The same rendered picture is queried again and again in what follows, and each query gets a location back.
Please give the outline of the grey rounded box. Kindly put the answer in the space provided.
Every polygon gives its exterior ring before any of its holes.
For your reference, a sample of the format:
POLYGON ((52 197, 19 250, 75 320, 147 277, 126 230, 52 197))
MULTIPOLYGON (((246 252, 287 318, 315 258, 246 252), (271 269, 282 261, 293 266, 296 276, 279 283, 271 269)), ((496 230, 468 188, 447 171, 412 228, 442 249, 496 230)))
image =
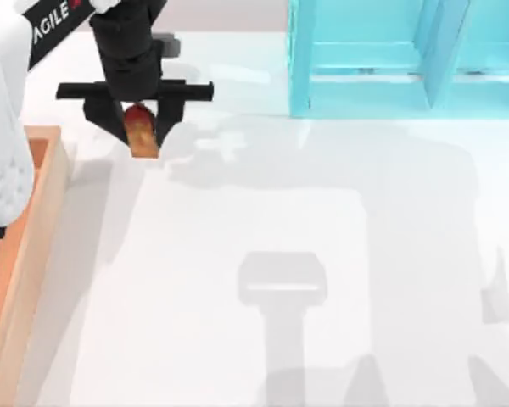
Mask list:
POLYGON ((181 41, 173 33, 155 33, 154 40, 162 48, 163 59, 178 58, 181 53, 181 41))

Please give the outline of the shallow salmon-coloured box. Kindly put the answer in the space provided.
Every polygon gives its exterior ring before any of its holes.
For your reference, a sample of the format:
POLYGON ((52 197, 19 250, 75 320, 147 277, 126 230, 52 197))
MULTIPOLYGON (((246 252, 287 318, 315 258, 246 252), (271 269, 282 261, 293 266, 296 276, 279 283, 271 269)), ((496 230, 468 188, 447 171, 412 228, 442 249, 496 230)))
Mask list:
POLYGON ((36 164, 31 201, 0 242, 0 407, 14 407, 53 232, 70 175, 57 126, 29 126, 36 164))

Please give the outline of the light blue rack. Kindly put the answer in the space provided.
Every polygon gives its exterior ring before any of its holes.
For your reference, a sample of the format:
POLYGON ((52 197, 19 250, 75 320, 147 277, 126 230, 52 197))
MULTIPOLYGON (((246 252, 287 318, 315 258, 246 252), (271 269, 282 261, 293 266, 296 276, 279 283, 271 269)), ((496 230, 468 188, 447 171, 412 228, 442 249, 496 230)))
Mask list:
POLYGON ((288 107, 509 119, 509 0, 288 0, 288 107))

